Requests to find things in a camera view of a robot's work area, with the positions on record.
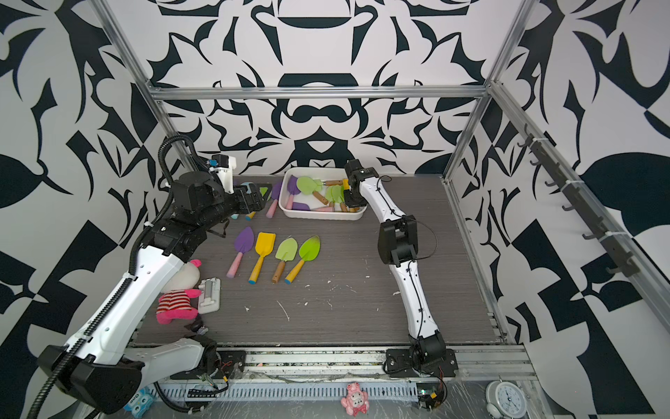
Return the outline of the green shovel brown wooden handle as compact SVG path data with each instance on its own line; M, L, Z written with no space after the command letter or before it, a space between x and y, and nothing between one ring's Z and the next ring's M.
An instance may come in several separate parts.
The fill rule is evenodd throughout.
M326 190L326 199L332 206L338 207L341 212L348 211L345 205L344 187L342 185L329 186Z

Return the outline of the white plastic storage box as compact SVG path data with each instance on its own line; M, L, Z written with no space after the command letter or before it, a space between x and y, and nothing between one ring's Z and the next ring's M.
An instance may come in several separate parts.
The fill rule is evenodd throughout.
M366 206L357 209L357 211L348 211L341 212L338 207L330 206L334 208L333 212L311 212L311 211L290 211L286 209L286 203L289 197L287 191L287 183L291 176L309 176L315 180L320 180L325 182L334 182L334 181L343 181L347 176L345 175L345 169L336 169L336 168L314 168L314 167L296 167L289 169L283 179L283 187L279 197L278 207L288 218L302 218L302 219L317 219L317 220L331 220L331 221L357 221L363 217L363 214L366 211ZM309 205L312 209L325 207L326 205L321 204L318 199L313 196L307 196L304 194L299 194L295 197L295 203L304 203Z

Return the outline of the yellow toy shovel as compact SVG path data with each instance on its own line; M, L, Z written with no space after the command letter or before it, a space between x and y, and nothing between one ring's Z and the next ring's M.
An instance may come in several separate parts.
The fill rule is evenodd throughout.
M256 246L255 251L258 254L258 261L254 266L251 275L248 279L250 284L256 284L260 276L261 270L263 268L263 262L265 258L269 256L273 249L276 241L276 234L269 232L259 232L256 237Z

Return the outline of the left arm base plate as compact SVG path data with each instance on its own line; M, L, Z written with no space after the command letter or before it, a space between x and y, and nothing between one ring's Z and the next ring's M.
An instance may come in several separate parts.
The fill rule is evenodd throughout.
M247 353L243 350L206 350L193 372L212 378L235 378L245 368Z

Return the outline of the purple pointed shovel pink handle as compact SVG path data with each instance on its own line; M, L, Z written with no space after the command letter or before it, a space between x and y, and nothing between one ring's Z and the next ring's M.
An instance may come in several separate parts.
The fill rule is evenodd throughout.
M244 254L249 252L255 245L255 233L250 226L245 227L237 236L234 242L234 248L237 253L226 276L233 279L237 274L239 266L243 260Z

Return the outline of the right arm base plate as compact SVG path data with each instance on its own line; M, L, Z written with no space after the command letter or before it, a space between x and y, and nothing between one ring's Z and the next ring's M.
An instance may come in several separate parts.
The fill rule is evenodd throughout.
M455 352L447 349L443 356L434 361L422 362L419 351L412 348L387 349L382 370L392 378L432 376L454 378L458 369Z

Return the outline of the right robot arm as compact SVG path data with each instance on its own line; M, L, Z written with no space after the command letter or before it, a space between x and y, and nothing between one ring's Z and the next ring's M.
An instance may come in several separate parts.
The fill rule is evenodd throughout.
M445 356L446 345L420 281L418 221L393 201L376 169L365 168L354 159L345 164L345 173L345 204L371 209L380 222L378 253L399 287L415 363L436 362Z

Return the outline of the green pointed shovel yellow handle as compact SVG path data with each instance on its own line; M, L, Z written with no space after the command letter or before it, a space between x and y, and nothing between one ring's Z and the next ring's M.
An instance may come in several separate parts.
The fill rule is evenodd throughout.
M306 262L313 261L319 256L321 248L321 240L319 236L313 236L307 239L299 249L300 260L293 267L290 273L285 278L285 282L291 284L297 277Z

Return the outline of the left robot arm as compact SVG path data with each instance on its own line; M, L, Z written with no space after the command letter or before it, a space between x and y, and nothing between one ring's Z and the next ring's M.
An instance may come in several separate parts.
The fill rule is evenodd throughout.
M113 414L148 384L194 369L209 371L215 344L208 338L138 351L127 345L162 288L213 227L234 214L261 211L271 189L268 183L236 186L221 169L188 172L172 181L165 211L138 237L119 284L66 345L48 346L40 354L38 365L49 377L28 417L38 417L53 387Z

